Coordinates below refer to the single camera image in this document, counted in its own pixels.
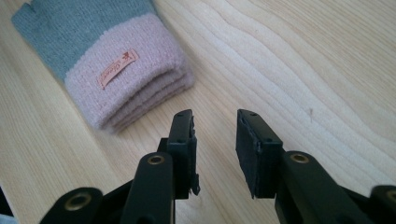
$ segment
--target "pink cuff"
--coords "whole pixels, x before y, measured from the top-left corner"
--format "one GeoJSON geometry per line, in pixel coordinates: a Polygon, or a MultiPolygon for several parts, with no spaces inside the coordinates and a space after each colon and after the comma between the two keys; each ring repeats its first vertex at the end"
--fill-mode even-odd
{"type": "Polygon", "coordinates": [[[176,40],[153,14],[106,31],[66,73],[67,91],[96,129],[116,133],[186,90],[193,76],[176,40]],[[138,55],[102,89],[98,78],[123,53],[138,55]]]}

